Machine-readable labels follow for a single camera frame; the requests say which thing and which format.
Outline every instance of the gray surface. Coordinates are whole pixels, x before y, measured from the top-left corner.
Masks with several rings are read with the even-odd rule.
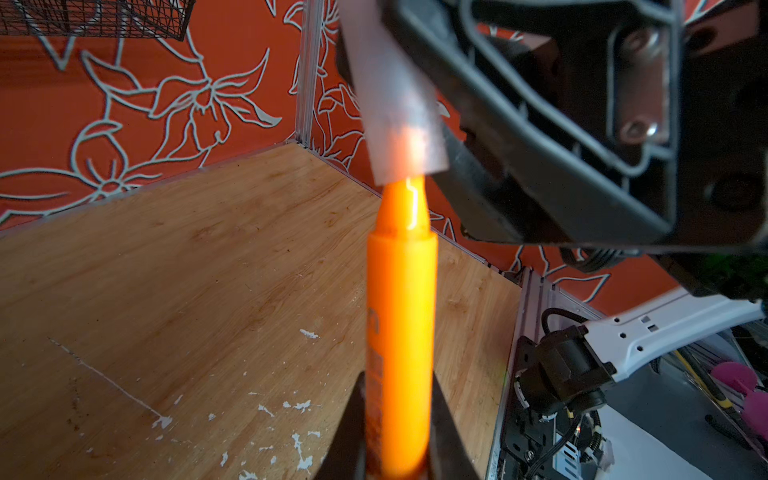
[[[711,414],[726,423],[680,370],[662,361],[661,373],[658,376],[648,367],[641,368],[606,391],[608,405],[713,480],[768,478],[768,470],[754,453],[704,421],[704,416]]]

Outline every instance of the wooden surface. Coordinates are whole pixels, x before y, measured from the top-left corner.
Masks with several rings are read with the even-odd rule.
[[[288,145],[0,238],[2,477],[311,477],[378,203]],[[518,297],[441,240],[435,369],[478,472]]]

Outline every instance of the screw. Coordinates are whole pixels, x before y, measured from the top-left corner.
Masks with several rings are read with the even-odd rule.
[[[656,122],[636,117],[624,124],[619,132],[619,138],[625,144],[637,145],[646,141],[648,137],[653,137],[658,129]]]
[[[621,42],[621,56],[627,61],[648,59],[659,52],[659,31],[654,27],[639,28]]]

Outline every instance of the black wire basket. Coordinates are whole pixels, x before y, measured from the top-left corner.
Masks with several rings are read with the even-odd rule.
[[[195,0],[0,0],[0,35],[184,40]]]

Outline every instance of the orange wall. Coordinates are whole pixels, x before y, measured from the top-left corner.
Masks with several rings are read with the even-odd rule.
[[[686,3],[686,18],[699,18],[718,1],[703,0]],[[335,0],[328,0],[324,11],[323,38],[320,45],[315,123],[312,149],[331,164],[364,184],[373,187],[368,152],[356,99],[342,80],[335,66],[339,13]],[[520,38],[512,31],[486,29],[487,33]],[[453,131],[458,129],[458,113],[447,102],[439,109]],[[494,245],[465,239],[458,231],[460,220],[431,180],[427,196],[432,225],[450,240],[485,259],[489,266],[501,272],[518,272],[529,266],[578,299],[590,303],[606,314],[619,313],[677,286],[653,260],[647,257],[625,260],[622,264],[594,275],[584,275],[566,267],[559,250],[550,247]]]
[[[292,137],[301,6],[201,0],[183,42],[0,37],[0,229]]]

